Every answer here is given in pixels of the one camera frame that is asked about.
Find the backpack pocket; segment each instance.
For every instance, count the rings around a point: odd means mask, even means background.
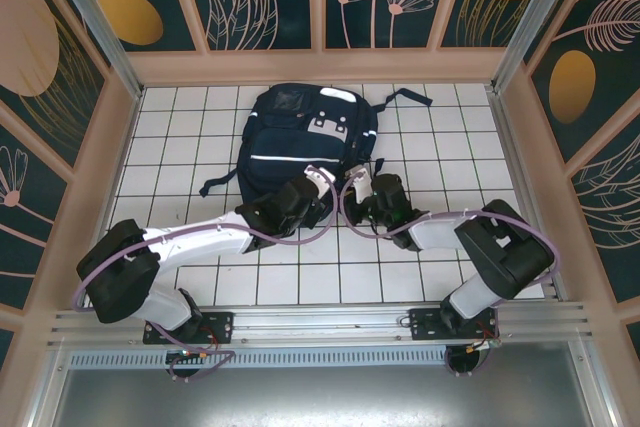
[[[287,129],[265,129],[256,136],[249,158],[249,173],[269,181],[288,181],[308,165],[339,169],[344,143],[335,137]]]

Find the floor tile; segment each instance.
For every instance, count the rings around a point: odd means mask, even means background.
[[[298,266],[261,265],[258,273],[258,305],[298,303]]]
[[[460,132],[439,132],[435,134],[440,160],[463,160],[471,158],[467,134]]]
[[[211,306],[216,295],[218,267],[189,266],[178,269],[176,288],[183,288],[198,306]]]
[[[202,111],[173,112],[171,125],[169,125],[169,137],[200,135],[202,114]]]
[[[153,197],[118,197],[113,210],[110,227],[121,220],[133,219],[138,227],[144,228],[149,222]]]
[[[378,133],[397,133],[400,132],[400,124],[398,124],[398,109],[396,107],[387,107],[384,112],[378,114]]]
[[[364,84],[364,98],[371,105],[385,103],[387,96],[391,94],[393,94],[393,84]],[[395,102],[391,102],[389,107],[395,107],[395,105]]]
[[[418,262],[381,264],[382,295],[385,302],[422,302]]]
[[[462,116],[469,132],[496,130],[491,107],[462,107]]]
[[[432,106],[458,106],[458,96],[453,84],[425,84],[424,87],[427,97],[433,100]]]
[[[231,137],[201,137],[198,164],[228,164],[231,159]]]
[[[136,137],[165,137],[171,112],[141,112],[136,127]]]
[[[404,132],[432,132],[429,108],[414,107],[410,109],[398,109],[400,130]]]
[[[387,160],[403,160],[400,134],[378,134],[378,140],[371,157],[373,159],[383,157]]]
[[[253,109],[258,95],[269,90],[268,85],[242,85],[238,92],[238,109]]]
[[[215,305],[255,305],[258,267],[220,267]]]
[[[225,214],[225,196],[209,195],[202,198],[192,195],[189,198],[189,211],[187,212],[188,224],[213,220]]]
[[[398,91],[400,89],[409,89],[409,90],[415,92],[416,94],[426,95],[426,93],[424,91],[424,84],[394,84],[393,87],[394,87],[395,91]],[[415,106],[423,106],[423,107],[425,107],[424,104],[422,104],[420,102],[416,102],[415,100],[411,100],[411,99],[405,97],[404,95],[398,95],[396,97],[396,105],[398,107],[415,107]]]
[[[321,229],[300,229],[300,240],[317,235]],[[318,240],[300,246],[300,262],[304,264],[323,264],[338,262],[338,237],[335,228]]]
[[[165,139],[162,137],[141,137],[133,139],[127,158],[127,165],[159,165],[162,159]]]
[[[447,200],[451,212],[480,210],[484,207],[484,201],[479,190],[447,190]]]
[[[205,110],[235,110],[238,87],[209,87]]]
[[[375,240],[365,239],[347,227],[339,227],[340,262],[377,262]]]
[[[504,160],[476,160],[476,170],[483,190],[512,189],[511,176]]]
[[[177,227],[187,222],[189,197],[156,197],[151,208],[150,227]]]
[[[179,87],[173,110],[203,110],[206,87]]]
[[[233,110],[205,112],[200,135],[229,135],[233,132],[235,115],[236,113]]]
[[[446,190],[477,190],[478,178],[471,160],[440,162]]]
[[[124,169],[118,195],[153,195],[159,166],[131,166]]]
[[[489,105],[485,87],[482,84],[456,84],[460,105]]]
[[[438,302],[462,285],[458,262],[421,262],[427,302]]]
[[[462,113],[458,107],[431,107],[431,124],[434,132],[464,132]]]
[[[444,190],[440,165],[436,161],[407,162],[409,190]]]
[[[300,266],[300,303],[336,304],[340,302],[340,279],[337,265],[305,264]]]
[[[472,132],[467,135],[474,159],[504,159],[497,132]]]
[[[172,110],[176,96],[175,87],[152,87],[145,90],[142,112]]]
[[[156,195],[189,195],[192,179],[193,165],[163,165]]]
[[[433,134],[430,132],[422,134],[403,133],[402,148],[405,160],[438,160],[436,143]]]
[[[162,156],[163,165],[194,164],[198,142],[198,137],[167,137]]]
[[[342,303],[381,302],[378,264],[341,264]]]

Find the backpack handle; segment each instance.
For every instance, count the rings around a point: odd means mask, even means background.
[[[387,100],[383,104],[374,105],[373,109],[378,113],[384,111],[384,109],[387,108],[387,105],[389,104],[389,102],[395,99],[398,95],[404,95],[407,99],[411,99],[414,102],[419,102],[423,105],[426,105],[427,107],[431,107],[431,104],[433,103],[433,100],[431,100],[429,97],[425,95],[418,94],[413,90],[402,88],[402,89],[396,90],[393,94],[388,95]]]

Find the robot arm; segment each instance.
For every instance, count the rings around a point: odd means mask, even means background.
[[[323,173],[331,180],[334,177]],[[127,317],[154,322],[177,337],[187,339],[199,328],[202,315],[183,289],[174,290],[159,279],[182,265],[219,255],[243,254],[274,245],[245,230],[215,228],[218,224],[235,224],[253,229],[275,239],[291,236],[303,221],[317,218],[325,210],[320,199],[329,190],[324,177],[310,168],[305,175],[287,183],[278,193],[243,204],[217,219],[174,228],[141,229],[133,220],[116,224],[78,264],[77,272],[85,279],[105,259],[140,242],[171,236],[139,249],[115,261],[88,286],[87,293],[99,320],[112,323]],[[185,233],[194,227],[212,226],[209,230]]]

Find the reflective stripe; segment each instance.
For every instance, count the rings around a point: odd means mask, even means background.
[[[284,162],[331,162],[339,163],[340,159],[324,159],[322,157],[275,157],[270,155],[252,155],[255,160],[281,160]]]
[[[325,87],[320,91],[320,95],[326,95],[327,97],[336,97],[338,99],[351,102],[352,104],[356,103],[356,96],[351,92],[347,92],[346,90],[338,90],[332,89],[330,87]]]

